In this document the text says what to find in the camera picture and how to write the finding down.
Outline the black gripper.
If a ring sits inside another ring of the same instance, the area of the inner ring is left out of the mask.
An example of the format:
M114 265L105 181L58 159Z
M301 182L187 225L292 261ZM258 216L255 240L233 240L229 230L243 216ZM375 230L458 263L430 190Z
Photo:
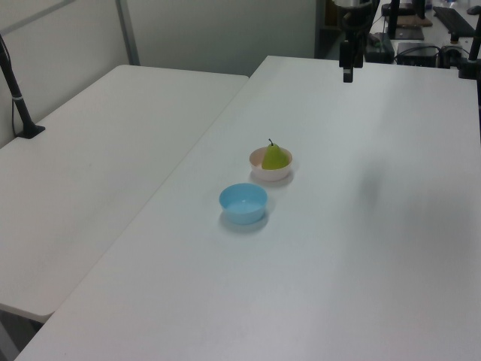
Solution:
M346 41L340 43L339 67L343 70L343 82L352 83L353 67L364 65L365 41L359 36L371 27L371 8L341 8L340 27L346 33ZM354 54L350 42L353 42Z

